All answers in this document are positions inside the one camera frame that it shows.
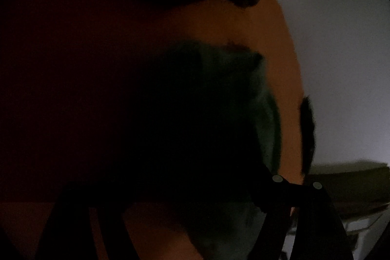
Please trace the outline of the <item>dark green knit garment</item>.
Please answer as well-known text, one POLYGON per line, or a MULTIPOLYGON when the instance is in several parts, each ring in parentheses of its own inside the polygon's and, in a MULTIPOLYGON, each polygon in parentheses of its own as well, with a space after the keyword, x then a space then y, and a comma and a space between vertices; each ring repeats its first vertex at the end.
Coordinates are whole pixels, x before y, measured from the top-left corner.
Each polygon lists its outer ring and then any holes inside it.
POLYGON ((262 55, 241 46, 38 52, 1 84, 1 258, 153 258, 183 237, 244 259, 278 167, 280 116, 262 55))

